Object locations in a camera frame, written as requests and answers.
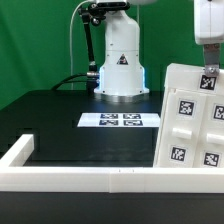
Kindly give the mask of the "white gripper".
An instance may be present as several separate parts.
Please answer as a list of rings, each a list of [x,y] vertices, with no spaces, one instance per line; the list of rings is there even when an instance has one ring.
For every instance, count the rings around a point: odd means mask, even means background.
[[[194,35],[195,42],[204,45],[205,75],[218,76],[219,43],[224,42],[224,0],[194,0]]]

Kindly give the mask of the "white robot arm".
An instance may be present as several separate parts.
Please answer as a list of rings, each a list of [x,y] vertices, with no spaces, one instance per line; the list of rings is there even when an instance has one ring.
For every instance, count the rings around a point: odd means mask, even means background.
[[[99,69],[94,94],[112,102],[132,102],[149,93],[145,69],[139,61],[140,27],[126,11],[132,5],[157,0],[93,0],[106,16],[105,62]],[[220,45],[224,43],[224,0],[194,0],[195,42],[203,47],[208,77],[220,73]]]

